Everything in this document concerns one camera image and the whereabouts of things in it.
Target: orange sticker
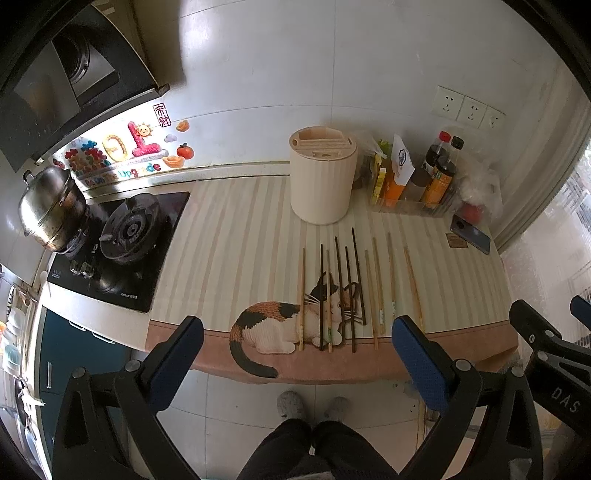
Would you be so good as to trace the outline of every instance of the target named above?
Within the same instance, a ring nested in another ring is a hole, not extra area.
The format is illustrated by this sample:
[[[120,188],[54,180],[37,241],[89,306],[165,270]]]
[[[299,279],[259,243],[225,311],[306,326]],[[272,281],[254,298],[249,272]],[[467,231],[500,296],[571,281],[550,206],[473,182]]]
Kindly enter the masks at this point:
[[[162,161],[170,168],[182,168],[184,165],[184,157],[177,157],[174,155],[162,157]]]
[[[181,120],[178,124],[177,124],[177,130],[179,132],[186,132],[189,129],[189,121],[188,120]]]

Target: black pants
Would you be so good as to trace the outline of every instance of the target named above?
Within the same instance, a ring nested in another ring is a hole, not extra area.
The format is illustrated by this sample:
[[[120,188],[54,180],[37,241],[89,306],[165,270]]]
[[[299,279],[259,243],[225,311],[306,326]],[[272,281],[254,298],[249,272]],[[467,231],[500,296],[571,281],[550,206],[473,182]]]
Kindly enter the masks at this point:
[[[309,455],[310,445],[314,455]],[[396,471],[359,433],[338,421],[314,429],[304,420],[279,425],[254,451],[237,480],[291,478],[332,471],[357,471],[396,478]]]

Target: cabinet handle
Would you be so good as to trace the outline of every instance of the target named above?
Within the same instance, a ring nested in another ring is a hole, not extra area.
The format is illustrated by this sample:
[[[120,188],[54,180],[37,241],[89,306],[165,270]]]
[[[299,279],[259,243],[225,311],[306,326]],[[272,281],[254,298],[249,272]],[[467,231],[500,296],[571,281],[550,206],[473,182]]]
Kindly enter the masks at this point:
[[[47,362],[47,388],[51,388],[51,374],[53,373],[53,366],[51,362]]]
[[[92,332],[92,336],[98,338],[99,340],[103,340],[103,342],[106,342],[106,343],[115,343],[114,340],[109,340],[108,338],[102,337],[95,332]]]
[[[85,331],[86,331],[86,329],[85,329],[84,327],[81,327],[81,326],[79,326],[79,325],[77,325],[77,324],[75,324],[75,323],[72,323],[72,322],[70,322],[69,320],[68,320],[68,323],[69,323],[70,325],[72,325],[74,328],[77,328],[78,330],[81,330],[82,332],[85,332]]]

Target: striped countertop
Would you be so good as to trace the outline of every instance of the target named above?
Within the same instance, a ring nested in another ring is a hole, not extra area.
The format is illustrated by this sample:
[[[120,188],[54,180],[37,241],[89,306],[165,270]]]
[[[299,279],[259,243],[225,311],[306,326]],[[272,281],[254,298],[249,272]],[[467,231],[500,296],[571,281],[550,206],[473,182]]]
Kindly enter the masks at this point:
[[[494,244],[488,256],[471,245],[468,249],[450,248],[445,236],[449,224],[450,217],[371,212],[365,191],[355,191],[342,220],[311,225],[291,210],[289,177],[197,181],[168,250],[150,318],[179,324],[185,315],[196,315],[207,330],[229,332],[241,311],[254,303],[299,303],[302,248],[306,248],[309,293],[319,277],[321,243],[330,248],[337,279],[335,235],[339,237],[343,281],[346,284],[345,246],[349,247],[352,280],[357,281],[351,236],[354,227],[367,312],[364,250],[369,251],[375,275],[372,237],[376,237],[386,336],[392,323],[387,232],[394,245],[398,315],[415,318],[403,250],[407,245],[426,333],[506,320],[511,299]],[[355,332],[358,338],[372,336],[369,322],[365,327],[356,325]]]

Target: plastic container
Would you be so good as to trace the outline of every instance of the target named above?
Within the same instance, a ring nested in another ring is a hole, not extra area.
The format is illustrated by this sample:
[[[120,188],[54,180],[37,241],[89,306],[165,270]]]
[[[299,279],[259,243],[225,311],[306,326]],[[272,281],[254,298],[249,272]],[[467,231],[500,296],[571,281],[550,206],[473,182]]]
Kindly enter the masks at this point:
[[[349,209],[357,143],[328,127],[309,127],[290,137],[291,208],[303,221],[334,223]]]
[[[423,168],[429,173],[430,176],[433,176],[433,169],[437,163],[437,160],[440,158],[448,158],[450,154],[450,140],[452,136],[445,132],[440,131],[439,137],[433,142],[429,150],[427,150],[427,154],[425,155],[425,163],[423,164]]]
[[[449,158],[442,157],[437,160],[433,169],[433,179],[421,198],[421,201],[428,208],[435,208],[439,205],[457,172],[455,162],[459,156],[459,151],[464,147],[464,141],[460,137],[453,137],[451,146],[452,151]]]

